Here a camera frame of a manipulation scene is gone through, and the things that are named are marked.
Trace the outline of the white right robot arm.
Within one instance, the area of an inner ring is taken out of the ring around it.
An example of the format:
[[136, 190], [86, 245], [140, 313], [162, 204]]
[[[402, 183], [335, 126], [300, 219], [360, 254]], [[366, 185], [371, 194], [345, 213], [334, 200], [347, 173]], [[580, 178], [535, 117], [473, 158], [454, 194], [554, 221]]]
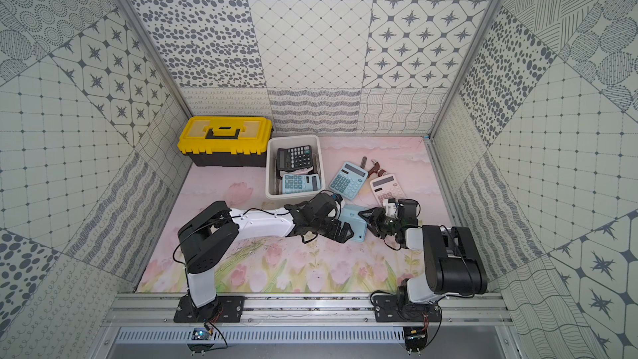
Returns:
[[381, 207], [358, 215], [380, 239], [395, 239], [398, 249], [420, 251], [424, 273], [405, 279], [397, 291], [400, 306], [430, 305], [445, 297], [471, 299], [488, 289], [488, 277], [470, 229], [419, 225], [414, 199], [386, 199]]

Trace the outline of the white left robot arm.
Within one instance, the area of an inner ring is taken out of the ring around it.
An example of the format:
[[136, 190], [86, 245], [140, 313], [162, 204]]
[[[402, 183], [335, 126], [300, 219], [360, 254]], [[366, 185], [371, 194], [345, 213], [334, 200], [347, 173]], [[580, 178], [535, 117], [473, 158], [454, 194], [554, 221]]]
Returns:
[[342, 196], [322, 191], [299, 204], [278, 209], [232, 209], [215, 201], [177, 233], [179, 261], [186, 273], [188, 296], [195, 308], [209, 306], [217, 298], [214, 268], [237, 240], [265, 237], [300, 237], [304, 244], [325, 237], [344, 244], [354, 237], [352, 227], [338, 219]]

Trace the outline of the light blue calculator back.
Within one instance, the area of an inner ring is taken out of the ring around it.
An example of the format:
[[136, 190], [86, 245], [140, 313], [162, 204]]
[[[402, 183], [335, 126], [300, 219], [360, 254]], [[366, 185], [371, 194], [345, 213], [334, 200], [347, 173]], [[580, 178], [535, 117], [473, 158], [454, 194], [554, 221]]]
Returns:
[[357, 243], [363, 243], [365, 241], [366, 233], [367, 233], [367, 223], [364, 219], [359, 215], [361, 211], [365, 211], [364, 207], [360, 207], [354, 204], [346, 204], [338, 219], [342, 223], [349, 224], [351, 226], [353, 237], [351, 241]]

